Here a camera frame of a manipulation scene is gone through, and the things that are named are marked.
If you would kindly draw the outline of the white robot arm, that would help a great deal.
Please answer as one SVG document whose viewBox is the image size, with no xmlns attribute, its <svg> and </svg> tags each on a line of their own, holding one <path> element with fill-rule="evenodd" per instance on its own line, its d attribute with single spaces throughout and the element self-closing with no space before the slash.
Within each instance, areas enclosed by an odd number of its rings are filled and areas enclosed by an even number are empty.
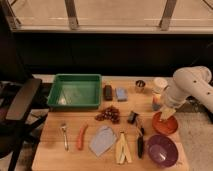
<svg viewBox="0 0 213 171">
<path fill-rule="evenodd" d="M 160 118 L 168 119 L 180 108 L 189 96 L 193 96 L 213 113 L 213 87 L 209 84 L 211 71 L 205 66 L 177 69 L 170 84 L 162 93 L 163 106 Z"/>
</svg>

